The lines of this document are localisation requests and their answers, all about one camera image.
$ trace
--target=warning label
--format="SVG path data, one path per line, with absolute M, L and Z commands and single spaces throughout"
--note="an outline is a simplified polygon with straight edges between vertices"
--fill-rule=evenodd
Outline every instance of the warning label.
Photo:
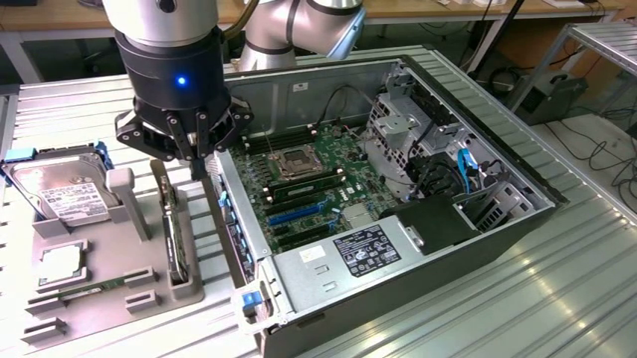
M 380 267 L 400 259 L 380 225 L 335 239 L 333 244 L 349 273 L 355 277 L 376 271 Z
M 88 218 L 106 212 L 106 205 L 93 183 L 41 190 L 40 196 L 62 221 Z

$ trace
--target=blue latch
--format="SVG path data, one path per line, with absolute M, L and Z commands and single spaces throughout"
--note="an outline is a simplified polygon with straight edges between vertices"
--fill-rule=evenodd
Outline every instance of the blue latch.
M 21 162 L 22 160 L 31 160 L 36 155 L 36 148 L 15 148 L 6 151 L 3 163 Z
M 467 166 L 470 166 L 472 169 L 478 168 L 478 164 L 471 156 L 471 153 L 468 152 L 468 149 L 462 148 L 457 151 L 457 170 L 459 170 L 459 176 L 462 177 L 462 180 L 464 182 L 466 194 L 471 192 L 471 184 L 468 183 L 468 177 L 467 177 Z
M 101 154 L 101 158 L 104 159 L 104 167 L 106 168 L 106 170 L 113 169 L 114 166 L 112 165 L 110 157 L 108 156 L 108 148 L 106 148 L 106 145 L 104 144 L 104 142 L 101 142 L 100 140 L 96 140 L 92 143 L 92 147 Z
M 263 303 L 260 292 L 253 291 L 242 294 L 242 309 L 249 310 Z
M 222 191 L 218 195 L 218 206 L 222 207 L 225 205 L 225 199 L 228 198 L 228 192 Z

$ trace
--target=metal rack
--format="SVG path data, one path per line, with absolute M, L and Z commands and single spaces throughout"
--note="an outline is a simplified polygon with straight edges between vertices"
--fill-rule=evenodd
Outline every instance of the metal rack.
M 436 51 L 419 46 L 383 48 L 357 51 L 349 59 L 400 54 L 411 56 L 443 83 L 570 205 L 494 263 L 301 357 L 634 355 L 637 216 Z M 299 58 L 303 65 L 323 61 L 319 56 Z M 224 70 L 233 72 L 230 66 Z M 130 108 L 130 97 L 126 76 L 23 85 L 5 104 L 7 140 L 2 142 L 18 148 L 100 138 L 114 166 L 134 170 L 134 194 L 142 196 L 156 186 L 146 155 L 120 145 L 112 130 L 113 116 Z M 2 101 L 0 97 L 0 116 Z M 128 357 L 132 351 L 145 357 L 200 357 L 210 352 L 217 357 L 259 356 L 252 337 L 236 328 L 238 318 L 229 305 L 233 286 L 200 184 L 189 182 L 189 170 L 177 161 L 166 165 L 173 185 L 188 192 L 204 300 L 29 357 Z M 19 267 L 19 253 L 29 246 L 29 222 L 21 220 L 29 208 L 13 188 L 1 189 L 1 185 L 0 202 L 0 266 L 5 266 L 0 271 L 0 356 L 14 357 L 27 353 L 11 334 L 23 312 L 9 300 L 19 287 L 11 283 L 25 282 L 13 267 Z
M 637 25 L 628 22 L 607 24 L 567 24 L 552 42 L 528 78 L 514 90 L 506 106 L 515 111 L 528 91 L 544 72 L 552 58 L 562 49 L 567 39 L 574 39 L 599 56 L 604 57 L 626 72 L 637 77 Z

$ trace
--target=motherboard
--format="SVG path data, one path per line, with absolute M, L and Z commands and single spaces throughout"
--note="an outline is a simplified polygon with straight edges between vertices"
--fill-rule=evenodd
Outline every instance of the motherboard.
M 275 253 L 368 224 L 396 204 L 364 145 L 363 133 L 323 125 L 230 149 Z

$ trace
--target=white label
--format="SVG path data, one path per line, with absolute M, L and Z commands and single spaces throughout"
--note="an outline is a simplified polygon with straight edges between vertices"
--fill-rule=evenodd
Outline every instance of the white label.
M 291 86 L 291 91 L 292 92 L 305 91 L 308 86 L 309 85 L 307 84 L 307 82 L 303 82 L 301 84 L 295 84 Z
M 303 263 L 308 263 L 311 260 L 316 260 L 317 258 L 325 256 L 325 252 L 321 249 L 321 246 L 315 246 L 299 252 L 300 260 Z
M 347 195 L 345 195 L 345 192 L 343 191 L 343 189 L 339 189 L 337 193 L 340 194 L 341 200 L 348 201 L 348 198 L 347 198 Z
M 41 190 L 40 196 L 62 221 L 106 213 L 106 205 L 93 183 Z
M 101 288 L 100 287 L 96 287 L 94 289 L 89 289 L 88 291 L 82 291 L 82 292 L 77 292 L 77 293 L 73 293 L 68 296 L 64 296 L 61 298 L 62 301 L 70 301 L 73 298 L 78 298 L 78 297 L 82 297 L 82 296 L 88 296 L 88 295 L 92 295 L 93 293 L 98 293 L 101 292 Z
M 300 189 L 296 189 L 296 190 L 291 190 L 289 192 L 287 192 L 287 196 L 289 195 L 293 195 L 293 194 L 299 194 L 301 192 L 308 192 L 309 190 L 312 190 L 313 187 L 312 186 L 305 186 L 304 188 L 300 188 Z
M 40 278 L 48 282 L 72 276 L 80 269 L 80 248 L 74 245 L 44 252 L 40 265 Z

